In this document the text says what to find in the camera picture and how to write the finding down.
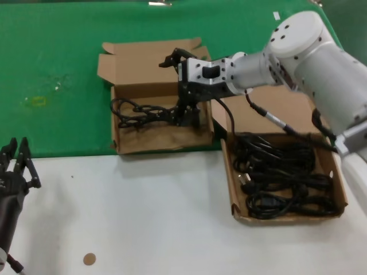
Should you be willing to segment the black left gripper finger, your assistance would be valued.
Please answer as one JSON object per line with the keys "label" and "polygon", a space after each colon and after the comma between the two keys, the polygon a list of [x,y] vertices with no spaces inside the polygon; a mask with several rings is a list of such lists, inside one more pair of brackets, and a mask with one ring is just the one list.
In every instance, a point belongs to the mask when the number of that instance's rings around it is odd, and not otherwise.
{"label": "black left gripper finger", "polygon": [[23,137],[18,149],[18,157],[15,163],[15,173],[23,176],[24,170],[26,168],[29,170],[31,175],[31,180],[26,182],[27,188],[41,188],[41,182],[32,161],[28,139]]}
{"label": "black left gripper finger", "polygon": [[10,164],[10,161],[14,158],[17,150],[17,139],[11,138],[10,143],[3,146],[0,151],[0,171],[5,172]]}

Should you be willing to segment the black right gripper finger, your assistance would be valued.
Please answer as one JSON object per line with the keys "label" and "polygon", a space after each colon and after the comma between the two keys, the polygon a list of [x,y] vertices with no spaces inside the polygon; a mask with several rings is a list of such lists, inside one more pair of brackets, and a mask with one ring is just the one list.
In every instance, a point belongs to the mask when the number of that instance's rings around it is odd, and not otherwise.
{"label": "black right gripper finger", "polygon": [[197,56],[188,52],[185,49],[174,49],[171,55],[165,57],[165,60],[159,64],[160,68],[169,68],[173,66],[174,68],[178,67],[178,64],[181,62],[181,58],[197,58]]}
{"label": "black right gripper finger", "polygon": [[199,126],[200,109],[197,101],[179,98],[173,112],[173,124],[177,126]]}

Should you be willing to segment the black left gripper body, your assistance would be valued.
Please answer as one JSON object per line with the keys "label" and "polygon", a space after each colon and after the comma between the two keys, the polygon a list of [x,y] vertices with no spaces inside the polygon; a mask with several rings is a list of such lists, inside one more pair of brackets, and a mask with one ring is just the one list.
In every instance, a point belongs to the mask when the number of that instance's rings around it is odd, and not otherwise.
{"label": "black left gripper body", "polygon": [[25,178],[15,172],[1,174],[1,249],[9,251],[19,215],[28,194]]}

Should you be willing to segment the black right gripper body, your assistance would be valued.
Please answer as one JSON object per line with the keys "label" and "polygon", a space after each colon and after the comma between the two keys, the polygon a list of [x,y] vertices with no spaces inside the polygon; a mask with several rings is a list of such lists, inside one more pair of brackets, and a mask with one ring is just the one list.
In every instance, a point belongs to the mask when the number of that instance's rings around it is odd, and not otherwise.
{"label": "black right gripper body", "polygon": [[214,85],[197,82],[178,82],[178,97],[183,102],[203,102],[231,96],[234,96],[234,94],[225,82]]}

